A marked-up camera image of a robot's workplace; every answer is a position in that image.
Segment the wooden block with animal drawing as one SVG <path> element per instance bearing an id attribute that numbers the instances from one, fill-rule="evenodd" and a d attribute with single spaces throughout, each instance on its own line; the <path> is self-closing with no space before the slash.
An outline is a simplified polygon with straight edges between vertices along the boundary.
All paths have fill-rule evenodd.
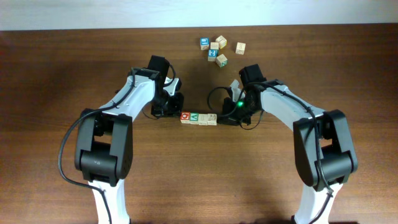
<path id="1" fill-rule="evenodd" d="M 207 125 L 216 126 L 217 125 L 217 114 L 208 113 L 207 114 Z"/>

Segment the wooden block red Q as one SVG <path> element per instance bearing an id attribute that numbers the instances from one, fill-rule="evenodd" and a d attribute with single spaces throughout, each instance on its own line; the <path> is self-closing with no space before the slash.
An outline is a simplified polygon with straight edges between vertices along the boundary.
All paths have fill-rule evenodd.
<path id="1" fill-rule="evenodd" d="M 190 112 L 186 111 L 181 112 L 180 121 L 183 124 L 190 124 Z"/>

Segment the wooden block green V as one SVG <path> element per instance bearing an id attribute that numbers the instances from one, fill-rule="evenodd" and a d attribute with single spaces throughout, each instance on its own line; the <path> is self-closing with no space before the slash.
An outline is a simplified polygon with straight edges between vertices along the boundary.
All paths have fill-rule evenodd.
<path id="1" fill-rule="evenodd" d="M 190 124 L 198 124 L 198 117 L 199 117 L 198 113 L 191 112 L 190 119 L 189 119 Z"/>

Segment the wooden block number 8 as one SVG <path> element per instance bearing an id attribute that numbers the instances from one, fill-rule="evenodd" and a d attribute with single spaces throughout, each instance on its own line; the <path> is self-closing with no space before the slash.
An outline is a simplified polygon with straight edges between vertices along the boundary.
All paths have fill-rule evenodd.
<path id="1" fill-rule="evenodd" d="M 198 115 L 198 124 L 201 126 L 208 125 L 208 115 L 207 114 L 199 114 Z"/>

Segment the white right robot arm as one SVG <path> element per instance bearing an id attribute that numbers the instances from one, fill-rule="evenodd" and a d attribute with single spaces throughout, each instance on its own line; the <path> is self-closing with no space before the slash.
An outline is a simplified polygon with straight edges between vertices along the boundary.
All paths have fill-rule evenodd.
<path id="1" fill-rule="evenodd" d="M 217 122 L 251 124 L 255 113 L 269 113 L 294 135 L 295 166 L 303 182 L 294 223 L 328 223 L 338 191 L 358 169 L 358 158 L 345 114 L 325 111 L 293 94 L 282 81 L 267 80 L 257 64 L 239 71 L 226 88 L 228 97 Z"/>

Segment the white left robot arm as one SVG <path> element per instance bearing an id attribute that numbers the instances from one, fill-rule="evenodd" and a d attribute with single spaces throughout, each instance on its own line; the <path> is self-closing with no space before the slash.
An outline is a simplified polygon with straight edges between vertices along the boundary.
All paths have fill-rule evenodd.
<path id="1" fill-rule="evenodd" d="M 148 66 L 131 68 L 126 84 L 97 110 L 80 115 L 75 168 L 93 191 L 99 223 L 130 223 L 124 197 L 124 180 L 133 160 L 132 123 L 151 105 L 155 118 L 181 115 L 181 81 L 167 78 L 173 66 L 153 55 Z"/>

